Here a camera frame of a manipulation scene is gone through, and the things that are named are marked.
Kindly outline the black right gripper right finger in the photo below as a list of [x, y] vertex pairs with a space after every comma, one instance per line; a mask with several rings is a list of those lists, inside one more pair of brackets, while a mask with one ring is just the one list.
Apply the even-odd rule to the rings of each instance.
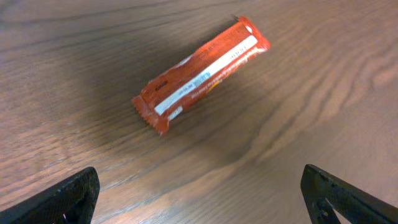
[[397, 208], [307, 164], [300, 188], [311, 222], [339, 223], [339, 213], [350, 223], [397, 223]]

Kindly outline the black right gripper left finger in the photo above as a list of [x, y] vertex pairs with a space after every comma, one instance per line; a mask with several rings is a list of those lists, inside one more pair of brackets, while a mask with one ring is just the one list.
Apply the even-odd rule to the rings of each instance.
[[87, 167], [1, 212], [2, 224], [90, 223], [100, 192], [94, 167]]

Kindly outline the red candy bar wrapper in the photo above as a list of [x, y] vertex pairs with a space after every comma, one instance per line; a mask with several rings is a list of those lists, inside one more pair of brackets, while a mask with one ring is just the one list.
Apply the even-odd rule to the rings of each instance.
[[171, 120], [270, 47], [247, 17], [239, 17], [237, 23], [151, 80], [132, 103], [140, 116], [163, 135]]

